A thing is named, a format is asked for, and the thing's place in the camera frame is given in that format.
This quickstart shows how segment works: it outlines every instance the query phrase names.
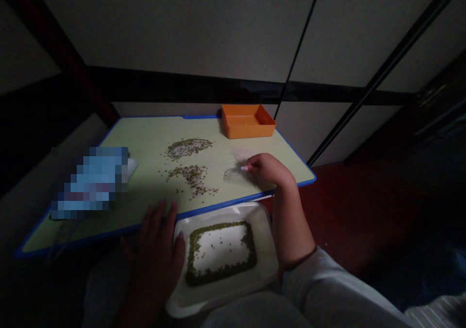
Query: black trim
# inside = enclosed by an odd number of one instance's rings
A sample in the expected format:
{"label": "black trim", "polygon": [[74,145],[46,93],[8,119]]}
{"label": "black trim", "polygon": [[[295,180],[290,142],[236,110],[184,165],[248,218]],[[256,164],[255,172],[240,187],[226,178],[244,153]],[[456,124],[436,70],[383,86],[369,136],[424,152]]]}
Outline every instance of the black trim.
{"label": "black trim", "polygon": [[94,112],[64,74],[0,96],[0,196]]}
{"label": "black trim", "polygon": [[[305,82],[288,82],[282,101],[304,102],[355,102],[359,98],[362,88],[317,84]],[[413,93],[396,93],[375,91],[364,105],[400,105],[412,103],[416,99]]]}
{"label": "black trim", "polygon": [[298,47],[296,48],[295,56],[293,57],[293,62],[291,63],[290,71],[288,72],[288,77],[286,77],[285,86],[282,88],[282,93],[280,94],[280,101],[278,103],[277,110],[275,111],[275,115],[273,116],[274,120],[277,118],[278,110],[280,109],[280,104],[283,101],[283,96],[284,96],[284,93],[285,93],[285,89],[286,89],[286,87],[288,85],[288,82],[290,81],[291,72],[293,72],[293,67],[295,66],[295,62],[296,62],[296,59],[298,57],[298,53],[300,52],[301,44],[302,44],[302,41],[304,39],[304,36],[306,35],[307,26],[309,25],[309,21],[311,21],[311,16],[312,16],[312,13],[314,12],[314,8],[316,6],[316,3],[317,3],[317,0],[312,0],[311,9],[309,10],[309,14],[307,16],[306,23],[304,24],[304,28],[303,28],[302,33],[301,33],[300,42],[298,43]]}
{"label": "black trim", "polygon": [[88,66],[109,101],[278,104],[283,83]]}
{"label": "black trim", "polygon": [[353,116],[358,112],[365,100],[379,87],[388,74],[395,68],[403,56],[411,49],[414,43],[422,36],[427,28],[432,24],[435,18],[443,11],[451,0],[433,0],[422,15],[417,19],[408,33],[403,37],[401,42],[392,51],[387,60],[379,68],[377,73],[372,77],[367,86],[361,91],[358,100],[354,102],[343,117],[338,121],[335,127],[330,131],[318,149],[313,153],[307,164],[311,166],[317,158],[325,151],[330,143],[337,137],[342,129],[348,124]]}

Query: child's hand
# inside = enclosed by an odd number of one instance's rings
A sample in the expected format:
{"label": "child's hand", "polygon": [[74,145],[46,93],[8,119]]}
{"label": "child's hand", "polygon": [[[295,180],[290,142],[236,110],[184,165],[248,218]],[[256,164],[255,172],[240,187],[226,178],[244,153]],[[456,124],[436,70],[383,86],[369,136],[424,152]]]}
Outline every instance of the child's hand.
{"label": "child's hand", "polygon": [[136,252],[125,238],[121,240],[123,252],[133,271],[114,327],[123,327],[127,323],[139,327],[150,323],[178,283],[186,245],[183,234],[180,234],[172,247],[176,203],[172,203],[161,225],[163,211],[163,201],[156,209],[149,207],[141,225]]}
{"label": "child's hand", "polygon": [[249,158],[244,170],[277,186],[296,184],[296,180],[288,168],[269,153],[259,153]]}

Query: red floor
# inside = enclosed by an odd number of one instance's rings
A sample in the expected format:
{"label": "red floor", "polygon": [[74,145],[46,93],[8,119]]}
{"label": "red floor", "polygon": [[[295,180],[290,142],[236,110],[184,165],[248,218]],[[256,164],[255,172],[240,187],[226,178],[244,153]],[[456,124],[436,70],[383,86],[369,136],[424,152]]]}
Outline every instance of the red floor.
{"label": "red floor", "polygon": [[[332,164],[313,171],[317,181],[300,194],[314,239],[364,280],[376,278],[432,227],[421,213],[425,193],[390,164]],[[261,201],[269,211],[272,200]]]}

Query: orange plastic box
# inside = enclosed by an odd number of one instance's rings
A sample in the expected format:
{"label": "orange plastic box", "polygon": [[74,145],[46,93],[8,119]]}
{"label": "orange plastic box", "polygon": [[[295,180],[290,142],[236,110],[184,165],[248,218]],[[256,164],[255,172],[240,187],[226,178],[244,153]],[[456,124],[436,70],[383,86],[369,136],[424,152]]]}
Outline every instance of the orange plastic box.
{"label": "orange plastic box", "polygon": [[229,139],[272,136],[277,125],[262,105],[222,105],[222,120]]}

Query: table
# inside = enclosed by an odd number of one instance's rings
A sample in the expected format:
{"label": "table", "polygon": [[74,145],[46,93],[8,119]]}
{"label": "table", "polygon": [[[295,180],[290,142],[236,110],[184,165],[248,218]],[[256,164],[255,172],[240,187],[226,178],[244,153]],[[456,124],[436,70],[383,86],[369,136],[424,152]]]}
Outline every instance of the table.
{"label": "table", "polygon": [[[207,139],[213,145],[176,162],[164,157],[167,147],[182,138]],[[290,169],[298,186],[316,180],[311,169],[277,130],[271,137],[230,140],[225,135],[221,118],[216,116],[121,118],[109,130],[101,146],[128,147],[138,168],[128,182],[128,192],[121,194],[115,210],[100,219],[83,220],[72,234],[68,247],[83,246],[96,239],[137,230],[147,207],[161,198],[169,202],[174,198],[177,200],[179,220],[273,194],[274,185],[270,184],[246,187],[224,182],[225,171],[237,165],[232,155],[233,148],[271,153]],[[195,164],[208,168],[204,185],[218,188],[218,193],[193,198],[183,177],[173,177],[166,181],[165,171]],[[64,222],[50,220],[49,214],[50,210],[47,210],[17,250],[16,256],[28,257],[49,251],[60,224]]]}

